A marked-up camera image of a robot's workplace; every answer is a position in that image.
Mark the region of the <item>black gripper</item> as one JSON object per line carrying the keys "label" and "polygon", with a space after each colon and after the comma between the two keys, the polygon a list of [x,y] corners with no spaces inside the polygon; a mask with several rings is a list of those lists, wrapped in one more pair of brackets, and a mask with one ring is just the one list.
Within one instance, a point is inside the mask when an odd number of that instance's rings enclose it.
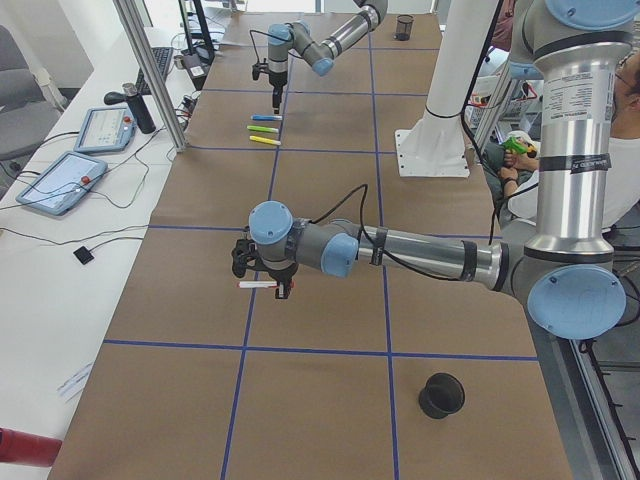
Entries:
{"label": "black gripper", "polygon": [[260,257],[257,246],[253,240],[238,239],[231,251],[232,273],[237,278],[243,278],[247,270],[266,272],[273,280],[276,280],[274,297],[277,300],[285,300],[295,286],[293,276],[297,273],[298,264],[289,263],[283,269],[268,266]]}
{"label": "black gripper", "polygon": [[257,81],[261,74],[268,76],[269,84],[273,87],[272,108],[279,113],[282,105],[283,89],[287,84],[287,60],[271,60],[256,62],[252,66],[252,78]]}

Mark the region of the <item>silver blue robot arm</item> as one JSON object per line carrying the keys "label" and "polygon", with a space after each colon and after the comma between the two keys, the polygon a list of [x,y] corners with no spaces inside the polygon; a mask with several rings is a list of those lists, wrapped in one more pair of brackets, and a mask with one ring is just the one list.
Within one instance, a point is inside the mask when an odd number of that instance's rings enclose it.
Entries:
{"label": "silver blue robot arm", "polygon": [[334,33],[321,42],[311,37],[310,27],[303,21],[269,26],[267,56],[252,66],[252,78],[257,81],[266,74],[273,87],[272,107],[280,113],[284,87],[288,82],[288,57],[295,51],[319,76],[333,68],[335,60],[353,45],[373,32],[384,20],[388,2],[383,0],[355,1],[359,11]]}
{"label": "silver blue robot arm", "polygon": [[565,339],[613,328],[626,295],[602,236],[614,72],[629,52],[635,1],[527,1],[516,16],[512,56],[544,80],[536,219],[511,227],[504,241],[470,241],[369,227],[346,220],[294,217],[277,201],[250,213],[232,252],[232,270],[268,274],[279,299],[306,265],[336,277],[357,261],[395,264],[426,277],[478,282],[516,298],[529,318]]}

